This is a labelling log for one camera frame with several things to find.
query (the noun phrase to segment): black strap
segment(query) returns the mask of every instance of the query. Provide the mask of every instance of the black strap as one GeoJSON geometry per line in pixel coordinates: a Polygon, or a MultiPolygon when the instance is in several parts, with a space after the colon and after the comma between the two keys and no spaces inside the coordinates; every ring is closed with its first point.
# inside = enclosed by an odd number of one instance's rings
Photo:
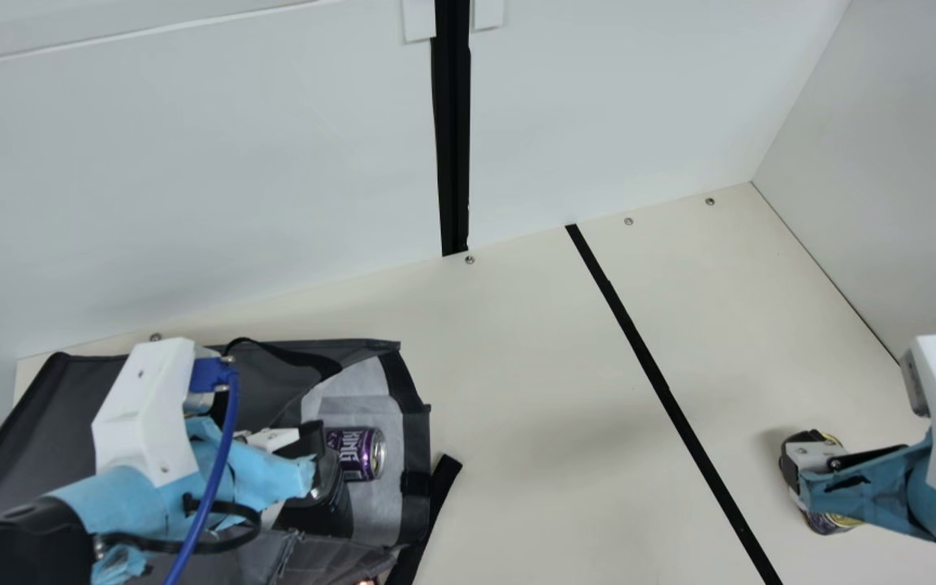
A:
{"type": "Polygon", "coordinates": [[[276,345],[263,344],[262,341],[250,340],[248,337],[237,337],[236,340],[230,341],[229,344],[226,344],[226,348],[223,349],[223,355],[230,355],[232,349],[240,344],[257,345],[262,351],[267,352],[289,366],[312,367],[313,370],[317,371],[317,374],[320,374],[320,382],[327,380],[327,378],[332,377],[332,375],[341,373],[341,364],[328,357],[303,352],[293,352],[290,351],[290,349],[276,347],[276,345]]]}
{"type": "MultiPolygon", "coordinates": [[[[194,500],[193,496],[190,496],[189,493],[183,495],[183,509],[186,511],[186,514],[192,514],[193,511],[197,511],[199,504],[201,504],[201,502],[199,500],[194,500]]],[[[213,502],[211,511],[216,514],[240,516],[245,519],[244,524],[249,529],[238,536],[227,538],[226,540],[197,542],[193,547],[194,555],[218,555],[219,553],[233,551],[233,549],[244,547],[245,544],[255,540],[259,533],[262,532],[262,516],[248,506],[241,506],[241,504],[231,502],[213,502]]],[[[103,540],[103,543],[106,544],[107,547],[114,547],[115,544],[126,544],[129,545],[129,547],[142,549],[142,551],[167,555],[178,554],[179,549],[183,547],[182,540],[158,540],[156,538],[145,538],[123,532],[104,534],[101,536],[101,540],[103,540]]]]}
{"type": "Polygon", "coordinates": [[[400,490],[405,496],[431,497],[431,474],[404,471],[400,478],[400,490]]]}
{"type": "Polygon", "coordinates": [[[421,558],[424,557],[424,549],[431,538],[431,529],[435,528],[436,521],[439,518],[439,511],[446,502],[446,496],[450,493],[453,486],[453,480],[456,480],[457,474],[461,473],[461,463],[450,457],[443,455],[439,460],[438,466],[431,474],[431,510],[428,518],[428,534],[419,544],[412,544],[402,549],[400,559],[392,568],[385,585],[412,585],[417,577],[417,567],[421,564],[421,558]]]}

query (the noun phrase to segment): black vertical seam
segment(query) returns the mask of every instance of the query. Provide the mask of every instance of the black vertical seam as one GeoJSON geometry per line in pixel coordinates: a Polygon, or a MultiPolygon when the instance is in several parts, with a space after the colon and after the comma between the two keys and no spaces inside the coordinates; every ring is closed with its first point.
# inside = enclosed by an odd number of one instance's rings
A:
{"type": "Polygon", "coordinates": [[[468,250],[468,152],[471,127],[470,0],[435,0],[431,106],[444,256],[468,250]]]}
{"type": "Polygon", "coordinates": [[[684,442],[684,447],[688,449],[688,454],[691,455],[695,466],[699,467],[699,472],[703,475],[703,479],[706,480],[706,485],[710,488],[710,491],[713,492],[713,497],[716,497],[717,503],[721,505],[721,511],[724,512],[726,518],[728,518],[728,522],[731,523],[732,529],[735,530],[735,536],[739,537],[739,542],[742,542],[743,548],[745,548],[747,554],[750,555],[750,560],[753,562],[753,566],[756,567],[757,573],[760,574],[766,584],[781,585],[782,580],[779,578],[779,575],[775,573],[775,567],[772,567],[772,562],[769,561],[768,555],[765,555],[765,550],[761,548],[761,544],[757,542],[757,537],[754,536],[753,532],[750,530],[750,526],[746,523],[746,518],[743,518],[743,512],[739,510],[738,505],[735,504],[735,500],[732,499],[731,493],[728,492],[728,487],[721,479],[721,475],[717,473],[717,467],[713,466],[709,455],[706,454],[706,449],[703,448],[703,445],[699,442],[699,437],[696,435],[695,431],[691,429],[688,419],[684,416],[684,411],[682,411],[681,406],[677,404],[677,400],[670,390],[670,385],[666,383],[666,378],[662,374],[662,371],[660,371],[657,360],[653,358],[652,353],[645,344],[645,340],[642,340],[642,334],[639,333],[638,327],[636,327],[635,322],[632,321],[631,315],[628,314],[626,307],[623,305],[623,301],[620,300],[616,289],[613,288],[613,283],[609,282],[609,278],[605,277],[605,271],[602,271],[601,265],[598,263],[598,258],[596,258],[594,252],[591,251],[587,240],[584,240],[580,228],[573,223],[573,225],[565,226],[565,230],[568,231],[569,238],[571,238],[573,244],[576,245],[580,258],[583,259],[583,263],[586,264],[587,269],[591,272],[591,277],[594,278],[595,284],[598,285],[602,296],[605,297],[605,302],[609,304],[609,309],[612,310],[613,315],[616,316],[617,323],[620,323],[620,329],[623,330],[624,336],[627,337],[630,348],[635,351],[638,363],[640,363],[642,369],[645,371],[645,375],[648,376],[649,383],[652,384],[656,396],[660,397],[660,403],[664,406],[666,415],[671,419],[674,428],[677,429],[677,434],[681,437],[681,441],[684,442]]]}

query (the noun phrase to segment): white panel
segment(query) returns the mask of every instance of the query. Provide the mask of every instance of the white panel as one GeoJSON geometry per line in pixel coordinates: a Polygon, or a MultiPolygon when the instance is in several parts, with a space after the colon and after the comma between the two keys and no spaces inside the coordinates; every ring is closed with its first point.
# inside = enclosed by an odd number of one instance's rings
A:
{"type": "Polygon", "coordinates": [[[760,583],[565,231],[473,254],[160,330],[401,340],[432,449],[465,464],[420,583],[760,583]]]}
{"type": "Polygon", "coordinates": [[[440,252],[427,44],[348,0],[0,62],[18,355],[440,252]]]}
{"type": "Polygon", "coordinates": [[[832,433],[857,452],[918,442],[926,421],[895,360],[752,186],[580,228],[784,583],[936,583],[936,544],[874,526],[818,536],[791,503],[778,457],[792,433],[832,433]]]}
{"type": "Polygon", "coordinates": [[[475,0],[472,27],[484,30],[505,25],[505,0],[475,0]]]}
{"type": "Polygon", "coordinates": [[[0,0],[0,55],[203,19],[337,0],[0,0]]]}
{"type": "Polygon", "coordinates": [[[436,35],[436,1],[402,0],[404,38],[408,43],[424,41],[436,35]]]}
{"type": "Polygon", "coordinates": [[[847,0],[513,0],[472,34],[472,245],[749,181],[847,0]]]}
{"type": "Polygon", "coordinates": [[[936,333],[936,0],[855,0],[754,181],[895,356],[936,333]]]}

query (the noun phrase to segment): white plastic clip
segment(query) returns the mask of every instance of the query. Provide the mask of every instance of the white plastic clip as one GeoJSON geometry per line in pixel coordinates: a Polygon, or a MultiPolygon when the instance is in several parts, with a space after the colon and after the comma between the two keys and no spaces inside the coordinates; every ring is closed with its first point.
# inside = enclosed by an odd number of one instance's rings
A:
{"type": "Polygon", "coordinates": [[[475,0],[475,30],[505,26],[505,0],[475,0]]]}
{"type": "Polygon", "coordinates": [[[408,43],[425,41],[436,35],[436,0],[402,0],[404,37],[408,43]]]}

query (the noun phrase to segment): screw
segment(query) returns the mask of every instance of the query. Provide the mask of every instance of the screw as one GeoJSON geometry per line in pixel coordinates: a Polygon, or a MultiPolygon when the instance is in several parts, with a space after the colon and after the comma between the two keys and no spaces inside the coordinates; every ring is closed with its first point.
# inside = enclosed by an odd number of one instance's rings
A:
{"type": "Polygon", "coordinates": [[[93,537],[93,555],[96,556],[97,561],[102,561],[107,555],[107,543],[99,536],[93,537]]]}

